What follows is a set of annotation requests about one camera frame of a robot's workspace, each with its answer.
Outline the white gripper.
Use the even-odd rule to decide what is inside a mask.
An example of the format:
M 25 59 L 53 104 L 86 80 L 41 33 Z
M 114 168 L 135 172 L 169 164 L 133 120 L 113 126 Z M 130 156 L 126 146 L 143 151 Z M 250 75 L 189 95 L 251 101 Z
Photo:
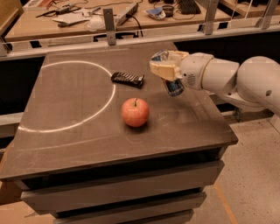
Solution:
M 183 85 L 196 90 L 202 89 L 202 77 L 212 54 L 197 52 L 169 51 L 167 61 L 150 61 L 150 71 L 168 81 L 181 79 Z

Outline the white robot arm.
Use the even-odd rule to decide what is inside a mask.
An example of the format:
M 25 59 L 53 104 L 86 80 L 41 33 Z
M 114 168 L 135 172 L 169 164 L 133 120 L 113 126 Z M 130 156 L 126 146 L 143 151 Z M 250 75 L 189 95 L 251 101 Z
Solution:
M 160 51 L 151 57 L 150 71 L 171 96 L 184 88 L 207 90 L 244 111 L 280 116 L 280 65 L 273 59 L 255 56 L 239 64 L 202 52 Z

